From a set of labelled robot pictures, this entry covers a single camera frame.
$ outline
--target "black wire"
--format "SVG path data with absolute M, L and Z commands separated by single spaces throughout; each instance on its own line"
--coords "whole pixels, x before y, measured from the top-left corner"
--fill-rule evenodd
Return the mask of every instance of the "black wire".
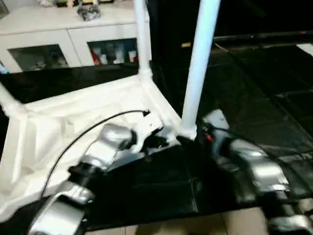
M 129 113 L 143 113 L 143 114 L 146 114 L 146 113 L 148 113 L 148 111 L 144 111 L 144 110 L 130 110 L 130 111 L 121 112 L 121 113 L 119 113 L 119 114 L 115 114 L 115 115 L 113 115 L 113 116 L 111 116 L 111 117 L 108 117 L 108 118 L 106 118 L 106 119 L 104 119 L 104 120 L 101 120 L 101 121 L 97 122 L 95 125 L 89 127 L 87 130 L 85 130 L 83 133 L 81 133 L 79 136 L 77 136 L 77 137 L 62 151 L 61 155 L 59 156 L 59 158 L 57 159 L 57 161 L 54 163 L 53 167 L 51 168 L 51 170 L 50 170 L 50 172 L 49 172 L 49 174 L 48 174 L 48 177 L 47 177 L 47 179 L 46 179 L 46 181 L 45 181 L 45 185 L 44 185 L 44 187 L 43 187 L 43 190 L 42 190 L 42 192 L 41 192 L 41 194 L 40 194 L 39 200 L 43 199 L 44 194 L 45 194 L 45 189 L 47 188 L 47 185 L 48 185 L 48 183 L 49 183 L 49 181 L 50 181 L 50 178 L 51 178 L 51 175 L 52 175 L 53 171 L 55 170 L 55 168 L 56 168 L 58 162 L 59 162 L 60 159 L 63 157 L 63 155 L 69 150 L 69 148 L 71 148 L 82 136 L 84 136 L 87 132 L 89 132 L 89 131 L 92 130 L 93 128 L 95 128 L 95 127 L 101 125 L 102 123 L 104 123 L 104 122 L 106 122 L 106 121 L 111 120 L 112 118 L 115 118 L 115 117 L 118 117 L 118 116 L 121 116 L 121 115 L 124 115 L 124 114 L 129 114 Z

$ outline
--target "white pole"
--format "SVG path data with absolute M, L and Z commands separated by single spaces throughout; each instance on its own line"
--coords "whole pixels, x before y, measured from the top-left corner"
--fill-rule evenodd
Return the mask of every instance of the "white pole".
M 196 118 L 221 0 L 201 0 L 192 50 L 180 133 L 197 134 Z
M 139 56 L 139 75 L 152 76 L 149 65 L 148 43 L 146 39 L 145 0 L 134 0 L 137 23 L 137 48 Z
M 9 117 L 16 112 L 26 111 L 23 105 L 18 102 L 10 92 L 0 83 L 0 106 L 3 111 Z

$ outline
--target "cabinet top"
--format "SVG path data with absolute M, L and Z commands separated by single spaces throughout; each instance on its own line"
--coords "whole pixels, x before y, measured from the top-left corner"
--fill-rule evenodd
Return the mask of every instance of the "cabinet top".
M 99 19 L 85 22 L 77 14 L 77 7 L 22 7 L 0 20 L 0 35 L 135 23 L 132 1 L 101 4 L 100 9 Z

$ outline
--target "wall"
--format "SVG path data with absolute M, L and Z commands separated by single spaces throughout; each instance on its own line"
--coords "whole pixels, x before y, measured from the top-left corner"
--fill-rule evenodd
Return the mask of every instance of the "wall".
M 3 0 L 3 2 L 10 12 L 22 6 L 38 4 L 37 0 Z

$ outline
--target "cabinet door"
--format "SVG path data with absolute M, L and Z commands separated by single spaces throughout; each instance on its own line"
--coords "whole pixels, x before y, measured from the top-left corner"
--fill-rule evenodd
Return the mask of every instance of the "cabinet door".
M 10 73 L 81 66 L 66 30 L 0 36 L 0 61 Z
M 70 29 L 69 34 L 82 66 L 136 63 L 136 24 L 119 24 Z M 146 23 L 147 51 L 151 59 L 149 23 Z

